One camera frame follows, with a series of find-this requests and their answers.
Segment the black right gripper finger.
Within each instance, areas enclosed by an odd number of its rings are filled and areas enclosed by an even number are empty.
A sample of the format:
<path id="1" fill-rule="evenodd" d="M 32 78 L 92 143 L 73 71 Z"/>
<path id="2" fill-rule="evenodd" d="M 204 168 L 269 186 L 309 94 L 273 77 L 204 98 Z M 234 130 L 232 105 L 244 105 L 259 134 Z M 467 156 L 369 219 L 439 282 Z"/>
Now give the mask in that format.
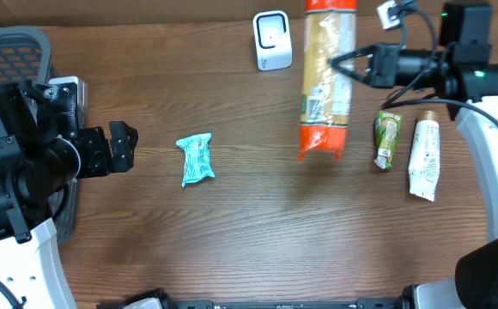
<path id="1" fill-rule="evenodd" d="M 393 30 L 402 27 L 403 18 L 417 8 L 415 0 L 388 0 L 377 7 L 377 15 L 384 30 Z"/>
<path id="2" fill-rule="evenodd" d="M 366 47 L 362 47 L 361 49 L 357 49 L 339 56 L 335 56 L 334 58 L 330 58 L 328 60 L 329 65 L 331 66 L 332 69 L 337 71 L 338 73 L 341 73 L 357 82 L 360 82 L 362 84 L 368 84 L 368 78 L 365 75 L 361 75 L 353 70 L 349 70 L 345 67 L 342 66 L 342 63 L 348 60 L 360 58 L 363 56 L 367 55 L 373 55 L 374 54 L 374 49 L 375 47 L 373 45 L 369 45 Z"/>

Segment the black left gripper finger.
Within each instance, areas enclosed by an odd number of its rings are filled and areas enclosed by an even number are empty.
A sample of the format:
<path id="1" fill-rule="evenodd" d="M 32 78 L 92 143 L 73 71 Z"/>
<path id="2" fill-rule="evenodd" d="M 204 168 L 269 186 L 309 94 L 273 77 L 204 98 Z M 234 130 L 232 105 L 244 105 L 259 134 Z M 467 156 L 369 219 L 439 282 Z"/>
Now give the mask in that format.
<path id="1" fill-rule="evenodd" d="M 112 173 L 126 173 L 134 166 L 135 143 L 130 139 L 112 139 Z"/>
<path id="2" fill-rule="evenodd" d="M 138 132 L 124 121 L 112 121 L 109 123 L 112 135 L 112 149 L 118 150 L 125 147 L 127 150 L 134 150 L 138 142 Z"/>

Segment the orange spaghetti packet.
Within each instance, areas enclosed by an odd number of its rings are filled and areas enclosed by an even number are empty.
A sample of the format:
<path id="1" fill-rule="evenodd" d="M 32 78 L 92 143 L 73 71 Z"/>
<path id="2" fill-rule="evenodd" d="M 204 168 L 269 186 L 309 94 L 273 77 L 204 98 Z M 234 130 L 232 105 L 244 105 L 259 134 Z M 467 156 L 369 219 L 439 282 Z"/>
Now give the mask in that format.
<path id="1" fill-rule="evenodd" d="M 325 151 L 338 160 L 347 137 L 352 80 L 330 60 L 352 52 L 356 41 L 356 0 L 307 0 L 301 96 L 300 157 Z"/>

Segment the green snack packet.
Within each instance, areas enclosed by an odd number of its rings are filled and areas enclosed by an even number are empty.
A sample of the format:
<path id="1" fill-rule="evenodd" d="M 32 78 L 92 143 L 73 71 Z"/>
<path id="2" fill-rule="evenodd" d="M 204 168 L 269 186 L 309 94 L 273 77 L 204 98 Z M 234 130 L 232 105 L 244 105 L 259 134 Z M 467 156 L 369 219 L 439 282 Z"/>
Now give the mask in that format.
<path id="1" fill-rule="evenodd" d="M 402 121 L 401 115 L 386 111 L 379 111 L 375 120 L 377 157 L 374 163 L 383 170 L 389 170 L 392 167 L 392 158 L 398 145 Z"/>

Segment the mint green wipes packet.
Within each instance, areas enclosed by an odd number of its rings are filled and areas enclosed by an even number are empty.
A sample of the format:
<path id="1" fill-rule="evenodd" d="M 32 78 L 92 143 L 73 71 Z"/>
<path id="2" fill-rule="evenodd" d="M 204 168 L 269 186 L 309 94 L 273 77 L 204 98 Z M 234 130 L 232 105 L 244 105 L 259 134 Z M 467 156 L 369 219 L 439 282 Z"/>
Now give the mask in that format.
<path id="1" fill-rule="evenodd" d="M 210 133 L 196 134 L 179 139 L 176 145 L 185 153 L 182 187 L 214 178 L 210 160 Z"/>

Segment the white tube with gold cap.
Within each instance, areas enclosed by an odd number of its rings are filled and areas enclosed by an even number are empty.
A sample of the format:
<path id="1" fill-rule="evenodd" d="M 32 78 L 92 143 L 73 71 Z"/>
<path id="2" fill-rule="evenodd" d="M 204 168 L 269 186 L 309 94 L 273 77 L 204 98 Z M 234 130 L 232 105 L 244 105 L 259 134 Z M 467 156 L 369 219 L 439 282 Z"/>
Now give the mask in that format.
<path id="1" fill-rule="evenodd" d="M 424 111 L 416 121 L 408 165 L 410 194 L 433 202 L 440 177 L 438 115 Z"/>

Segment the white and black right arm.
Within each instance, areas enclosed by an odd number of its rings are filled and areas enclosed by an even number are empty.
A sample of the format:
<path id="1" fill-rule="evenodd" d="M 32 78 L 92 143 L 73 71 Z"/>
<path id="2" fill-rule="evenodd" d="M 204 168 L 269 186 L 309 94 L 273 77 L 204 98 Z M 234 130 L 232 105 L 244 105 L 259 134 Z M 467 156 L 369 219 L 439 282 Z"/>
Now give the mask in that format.
<path id="1" fill-rule="evenodd" d="M 428 51 L 377 43 L 335 56 L 329 63 L 341 70 L 344 61 L 367 57 L 365 74 L 344 74 L 371 88 L 431 88 L 427 104 L 447 107 L 463 136 L 483 194 L 487 242 L 457 262 L 452 278 L 410 285 L 382 308 L 498 308 L 498 64 L 490 60 L 493 10 L 486 1 L 449 1 L 441 24 L 431 32 Z"/>

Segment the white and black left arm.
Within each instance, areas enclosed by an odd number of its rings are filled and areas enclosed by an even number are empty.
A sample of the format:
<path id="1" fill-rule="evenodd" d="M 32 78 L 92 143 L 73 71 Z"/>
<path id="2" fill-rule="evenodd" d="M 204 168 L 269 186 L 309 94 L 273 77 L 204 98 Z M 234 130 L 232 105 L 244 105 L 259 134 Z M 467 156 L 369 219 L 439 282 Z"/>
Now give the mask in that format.
<path id="1" fill-rule="evenodd" d="M 0 308 L 75 306 L 58 253 L 65 202 L 50 200 L 75 179 L 133 167 L 137 131 L 109 127 L 80 127 L 70 83 L 0 85 Z"/>

